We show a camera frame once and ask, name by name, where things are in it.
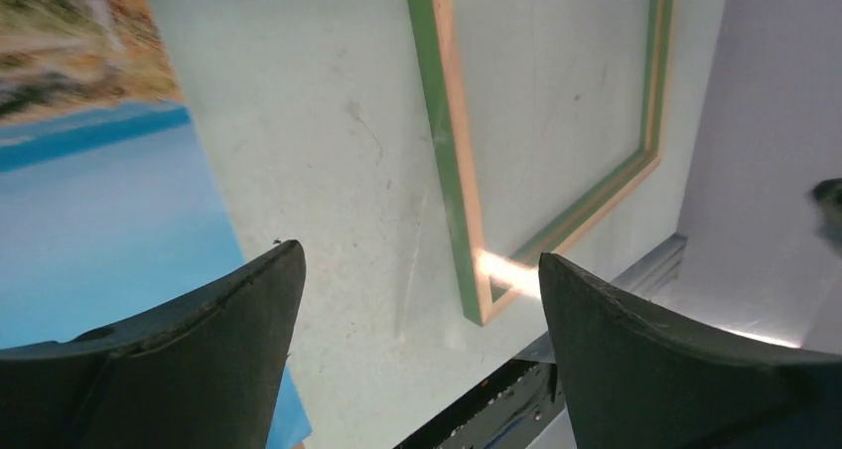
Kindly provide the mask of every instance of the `white table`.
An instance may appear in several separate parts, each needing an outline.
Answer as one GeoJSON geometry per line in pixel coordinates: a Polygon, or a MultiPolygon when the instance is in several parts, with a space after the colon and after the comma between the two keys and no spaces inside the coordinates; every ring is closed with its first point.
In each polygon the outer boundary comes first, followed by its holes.
{"type": "MultiPolygon", "coordinates": [[[[304,244],[309,448],[392,447],[545,330],[460,318],[406,0],[150,1],[246,256],[304,244]]],[[[664,159],[569,254],[604,278],[676,229],[723,4],[681,0],[664,159]]]]}

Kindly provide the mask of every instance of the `poster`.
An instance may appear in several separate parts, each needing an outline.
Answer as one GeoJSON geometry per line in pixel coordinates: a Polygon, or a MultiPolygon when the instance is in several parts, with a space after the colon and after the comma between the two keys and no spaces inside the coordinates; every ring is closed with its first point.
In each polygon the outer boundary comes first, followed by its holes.
{"type": "MultiPolygon", "coordinates": [[[[146,0],[0,0],[0,348],[242,263],[146,0]]],[[[270,446],[289,447],[310,426],[287,374],[278,404],[270,446]]]]}

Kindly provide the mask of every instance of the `green wooden frame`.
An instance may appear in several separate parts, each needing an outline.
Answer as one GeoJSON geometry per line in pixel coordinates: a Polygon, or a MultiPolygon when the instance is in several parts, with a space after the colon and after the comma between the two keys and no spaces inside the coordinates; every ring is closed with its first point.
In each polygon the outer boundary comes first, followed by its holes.
{"type": "MultiPolygon", "coordinates": [[[[515,252],[510,257],[514,262],[531,266],[542,252],[569,249],[660,163],[675,1],[650,0],[639,146],[515,252]]],[[[495,286],[478,265],[485,252],[485,238],[454,4],[453,0],[408,3],[463,311],[469,320],[483,325],[519,292],[495,286]]]]}

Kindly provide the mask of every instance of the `gray wall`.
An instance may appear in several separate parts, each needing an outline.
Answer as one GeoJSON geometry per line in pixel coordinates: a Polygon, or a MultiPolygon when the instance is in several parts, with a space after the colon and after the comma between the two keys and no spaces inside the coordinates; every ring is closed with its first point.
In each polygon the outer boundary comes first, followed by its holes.
{"type": "Polygon", "coordinates": [[[842,259],[805,193],[842,177],[842,0],[728,0],[679,231],[656,300],[842,353],[842,259]]]}

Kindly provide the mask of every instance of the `green painted edge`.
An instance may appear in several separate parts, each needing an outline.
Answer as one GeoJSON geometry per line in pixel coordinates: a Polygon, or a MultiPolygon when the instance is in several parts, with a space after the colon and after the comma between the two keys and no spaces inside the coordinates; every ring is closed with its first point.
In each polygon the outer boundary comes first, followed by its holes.
{"type": "Polygon", "coordinates": [[[468,217],[465,212],[465,198],[462,195],[462,181],[459,177],[459,163],[456,157],[453,123],[450,118],[433,0],[407,0],[407,2],[412,32],[415,36],[415,50],[418,53],[421,84],[424,88],[424,99],[427,102],[433,148],[439,168],[439,181],[441,181],[442,194],[445,198],[448,229],[456,264],[456,278],[462,297],[462,311],[466,318],[482,325],[483,318],[480,312],[480,300],[477,297],[471,241],[468,236],[468,217]]]}
{"type": "MultiPolygon", "coordinates": [[[[661,0],[649,1],[649,25],[648,37],[646,39],[646,75],[643,83],[643,104],[640,120],[640,144],[637,150],[634,153],[632,153],[631,156],[629,156],[626,160],[624,160],[623,163],[621,163],[614,170],[612,170],[612,172],[608,176],[600,180],[599,183],[592,187],[581,198],[576,200],[576,202],[572,206],[565,210],[559,217],[554,219],[535,237],[531,238],[526,244],[519,248],[511,256],[512,260],[526,265],[537,264],[541,252],[552,250],[558,245],[560,245],[596,211],[598,211],[602,208],[602,206],[607,204],[610,199],[612,199],[622,188],[624,188],[632,179],[634,179],[634,177],[639,172],[645,169],[646,166],[651,164],[651,162],[654,161],[654,159],[657,157],[661,141],[661,116],[663,114],[664,92],[668,71],[669,60],[667,58],[667,54],[670,51],[669,34],[671,31],[673,16],[672,8],[674,0],[664,0],[664,2],[664,11],[662,16],[663,20],[660,24],[658,24],[657,7],[658,4],[661,3],[661,0]],[[656,44],[655,38],[657,37],[658,25],[660,25],[661,40],[659,44],[656,44]],[[654,55],[655,45],[660,46],[660,52],[663,54],[661,56],[664,57],[664,60],[661,60],[658,64],[658,70],[654,74],[655,83],[652,83],[652,57],[654,55]],[[652,114],[652,129],[654,129],[654,132],[652,133],[653,136],[651,149],[647,151],[645,149],[644,143],[647,125],[649,124],[647,120],[647,110],[649,107],[649,91],[651,90],[652,86],[656,86],[654,97],[654,113],[652,114]],[[620,181],[615,182],[615,179],[617,179],[623,174],[627,174],[626,177],[620,181]],[[592,201],[596,194],[604,193],[608,186],[610,186],[608,188],[608,192],[606,192],[600,199],[592,201]],[[571,224],[570,219],[572,218],[572,216],[578,213],[581,213],[581,215],[571,224]],[[565,226],[567,230],[556,233],[557,229],[562,226],[565,226]]],[[[493,292],[492,295],[494,294],[498,295],[499,290],[496,289],[496,291],[493,292]]]]}

